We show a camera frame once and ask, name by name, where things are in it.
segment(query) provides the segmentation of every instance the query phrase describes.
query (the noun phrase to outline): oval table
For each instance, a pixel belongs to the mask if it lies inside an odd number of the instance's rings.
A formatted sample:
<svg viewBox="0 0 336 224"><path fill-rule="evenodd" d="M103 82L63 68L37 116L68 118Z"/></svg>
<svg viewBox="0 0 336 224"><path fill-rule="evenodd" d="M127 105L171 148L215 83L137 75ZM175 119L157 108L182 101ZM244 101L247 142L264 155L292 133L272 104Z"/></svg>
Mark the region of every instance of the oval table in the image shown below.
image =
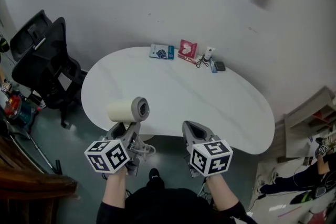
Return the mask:
<svg viewBox="0 0 336 224"><path fill-rule="evenodd" d="M182 136L183 121L195 121L230 146L260 154L274 136L274 117L263 97L249 82L230 69L212 73L177 57L172 61L150 58L150 47L116 51L100 59L87 74L81 92L85 114L98 127L115 123L107 105L117 99L145 97L149 117L140 134Z"/></svg>

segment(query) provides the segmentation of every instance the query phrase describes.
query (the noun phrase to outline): phone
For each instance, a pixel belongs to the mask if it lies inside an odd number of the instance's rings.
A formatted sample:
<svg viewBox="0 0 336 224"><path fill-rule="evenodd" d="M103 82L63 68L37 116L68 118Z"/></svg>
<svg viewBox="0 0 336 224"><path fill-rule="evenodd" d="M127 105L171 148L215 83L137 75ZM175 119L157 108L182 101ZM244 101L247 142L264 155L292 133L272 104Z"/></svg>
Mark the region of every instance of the phone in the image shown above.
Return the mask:
<svg viewBox="0 0 336 224"><path fill-rule="evenodd" d="M216 66L217 71L226 70L225 64L223 62L215 62L215 66Z"/></svg>

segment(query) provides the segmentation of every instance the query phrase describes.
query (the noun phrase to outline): masking tape roll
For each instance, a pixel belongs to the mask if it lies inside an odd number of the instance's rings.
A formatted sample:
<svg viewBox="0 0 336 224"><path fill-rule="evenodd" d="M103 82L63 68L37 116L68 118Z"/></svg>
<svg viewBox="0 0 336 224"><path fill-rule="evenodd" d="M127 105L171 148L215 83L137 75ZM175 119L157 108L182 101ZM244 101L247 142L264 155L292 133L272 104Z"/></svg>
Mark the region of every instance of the masking tape roll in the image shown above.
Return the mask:
<svg viewBox="0 0 336 224"><path fill-rule="evenodd" d="M113 122L141 122L147 119L149 106L143 97L116 100L108 105L107 114Z"/></svg>

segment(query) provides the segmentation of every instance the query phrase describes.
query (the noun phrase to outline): white sneaker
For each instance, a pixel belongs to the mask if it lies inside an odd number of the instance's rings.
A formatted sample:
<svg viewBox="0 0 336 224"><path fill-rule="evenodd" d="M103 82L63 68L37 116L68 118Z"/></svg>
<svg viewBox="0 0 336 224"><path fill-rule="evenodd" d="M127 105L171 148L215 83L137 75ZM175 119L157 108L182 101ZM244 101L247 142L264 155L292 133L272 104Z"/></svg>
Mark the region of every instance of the white sneaker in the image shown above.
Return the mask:
<svg viewBox="0 0 336 224"><path fill-rule="evenodd" d="M261 194L260 188L265 185L265 180L263 180L262 175L258 175L256 179L256 184L254 186L254 193L256 195Z"/></svg>
<svg viewBox="0 0 336 224"><path fill-rule="evenodd" d="M270 185L275 184L275 180L277 179L277 177L279 177L279 173L276 171L275 168L273 168L269 184Z"/></svg>

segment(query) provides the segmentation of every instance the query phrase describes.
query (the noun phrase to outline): white wall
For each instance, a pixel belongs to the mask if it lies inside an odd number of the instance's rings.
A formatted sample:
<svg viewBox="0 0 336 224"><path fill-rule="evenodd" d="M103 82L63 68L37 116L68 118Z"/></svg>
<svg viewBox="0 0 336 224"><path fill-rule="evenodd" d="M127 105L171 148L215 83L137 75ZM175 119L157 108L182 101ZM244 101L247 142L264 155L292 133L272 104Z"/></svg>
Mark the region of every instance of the white wall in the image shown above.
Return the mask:
<svg viewBox="0 0 336 224"><path fill-rule="evenodd" d="M216 47L282 117L323 85L336 90L336 0L5 0L19 29L44 9L67 23L89 69L116 50L180 39Z"/></svg>

